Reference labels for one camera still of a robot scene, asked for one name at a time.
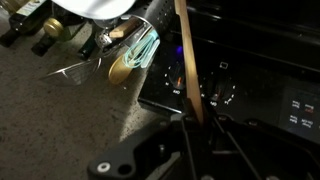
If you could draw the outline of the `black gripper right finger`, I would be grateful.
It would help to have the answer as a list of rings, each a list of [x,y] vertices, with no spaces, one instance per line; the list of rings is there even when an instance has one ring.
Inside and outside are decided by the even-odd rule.
[[[255,118],[232,117],[204,110],[222,135],[218,146],[234,148],[245,164],[248,180],[320,180],[319,145]]]

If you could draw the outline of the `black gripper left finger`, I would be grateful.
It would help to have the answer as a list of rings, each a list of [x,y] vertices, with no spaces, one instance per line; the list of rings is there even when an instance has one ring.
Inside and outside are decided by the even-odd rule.
[[[183,105],[182,114],[154,120],[91,160],[88,180],[145,180],[176,152],[180,157],[164,179],[197,180],[211,150],[191,100]]]

